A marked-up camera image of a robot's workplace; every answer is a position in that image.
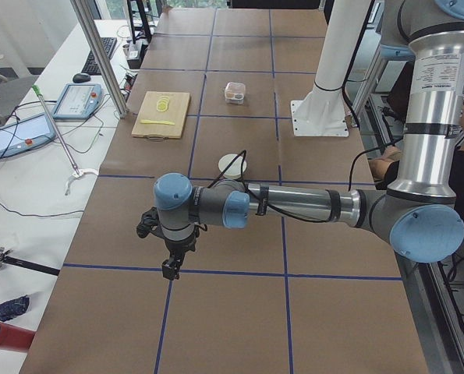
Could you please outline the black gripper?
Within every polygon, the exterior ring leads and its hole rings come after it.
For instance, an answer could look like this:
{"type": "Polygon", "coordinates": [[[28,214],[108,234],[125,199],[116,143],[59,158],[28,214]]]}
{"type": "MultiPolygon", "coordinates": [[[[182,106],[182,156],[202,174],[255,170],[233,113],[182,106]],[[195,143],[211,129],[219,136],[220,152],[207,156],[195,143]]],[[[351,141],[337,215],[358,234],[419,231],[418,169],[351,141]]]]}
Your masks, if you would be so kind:
{"type": "Polygon", "coordinates": [[[178,280],[186,253],[196,251],[196,235],[191,234],[188,238],[179,241],[166,238],[165,245],[170,256],[161,265],[163,278],[178,280]]]}

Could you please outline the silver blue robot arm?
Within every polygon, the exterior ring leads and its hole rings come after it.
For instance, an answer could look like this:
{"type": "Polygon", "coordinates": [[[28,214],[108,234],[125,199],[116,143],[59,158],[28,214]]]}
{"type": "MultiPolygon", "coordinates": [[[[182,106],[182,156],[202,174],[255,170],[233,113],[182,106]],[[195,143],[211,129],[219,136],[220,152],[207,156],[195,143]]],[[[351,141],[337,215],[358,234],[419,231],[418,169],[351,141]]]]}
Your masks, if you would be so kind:
{"type": "Polygon", "coordinates": [[[387,242],[417,263],[450,256],[464,240],[464,1],[388,1],[382,43],[410,51],[414,68],[402,156],[383,190],[305,189],[218,177],[209,186],[185,175],[154,183],[154,233],[169,257],[163,276],[179,277],[201,230],[243,228],[276,213],[311,224],[343,222],[387,242]]]}

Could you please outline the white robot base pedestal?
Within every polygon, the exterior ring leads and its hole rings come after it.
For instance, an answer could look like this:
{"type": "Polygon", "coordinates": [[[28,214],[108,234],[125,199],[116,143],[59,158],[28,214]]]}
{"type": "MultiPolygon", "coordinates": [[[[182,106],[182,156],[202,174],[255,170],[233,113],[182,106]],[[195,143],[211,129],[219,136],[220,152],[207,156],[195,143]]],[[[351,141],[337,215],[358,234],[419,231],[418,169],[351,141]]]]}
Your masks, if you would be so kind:
{"type": "Polygon", "coordinates": [[[313,89],[291,102],[293,134],[298,137],[347,137],[342,98],[345,77],[371,0],[336,0],[317,67],[313,89]]]}

